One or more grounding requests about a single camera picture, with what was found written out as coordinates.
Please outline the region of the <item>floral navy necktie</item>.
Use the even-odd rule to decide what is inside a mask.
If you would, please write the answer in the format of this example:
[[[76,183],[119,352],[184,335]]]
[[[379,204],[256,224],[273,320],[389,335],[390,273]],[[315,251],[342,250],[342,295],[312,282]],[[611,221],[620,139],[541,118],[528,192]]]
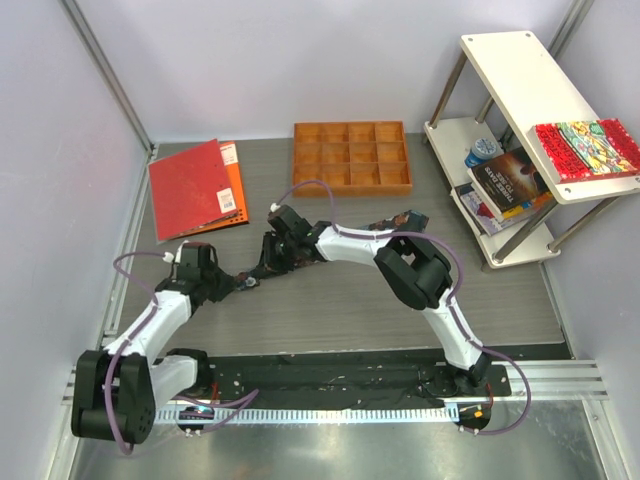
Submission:
[[[329,221],[310,223],[314,230],[312,243],[320,256],[320,261],[316,263],[344,261],[374,267],[374,258],[378,251],[396,241],[391,236],[393,233],[422,233],[427,223],[428,218],[425,215],[412,210],[359,229],[335,226]],[[255,267],[236,275],[237,290],[255,288],[263,280],[282,276],[265,275],[259,263],[260,258]]]

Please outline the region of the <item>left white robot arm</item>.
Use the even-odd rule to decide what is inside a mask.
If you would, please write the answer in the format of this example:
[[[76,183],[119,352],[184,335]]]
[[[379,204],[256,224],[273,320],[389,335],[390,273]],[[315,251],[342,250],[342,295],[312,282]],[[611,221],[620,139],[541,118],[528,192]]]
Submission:
[[[113,441],[125,454],[149,436],[158,408],[181,392],[200,399],[211,391],[205,352],[176,349],[164,359],[159,355],[199,307],[222,301],[236,288],[208,243],[185,241],[162,258],[171,273],[146,290],[150,301],[144,311],[108,346],[86,350],[76,362],[72,434]]]

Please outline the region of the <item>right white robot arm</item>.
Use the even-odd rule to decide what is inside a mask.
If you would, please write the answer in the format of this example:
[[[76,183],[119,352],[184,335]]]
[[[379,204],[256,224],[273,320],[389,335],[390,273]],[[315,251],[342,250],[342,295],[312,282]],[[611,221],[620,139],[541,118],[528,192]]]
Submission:
[[[274,204],[268,223],[271,230],[263,238],[255,277],[283,275],[319,262],[373,267],[403,305],[425,317],[443,348],[455,389],[472,395],[486,385],[491,360],[457,306],[451,263],[424,236],[425,215],[409,210],[351,229],[329,221],[312,225],[292,207]]]

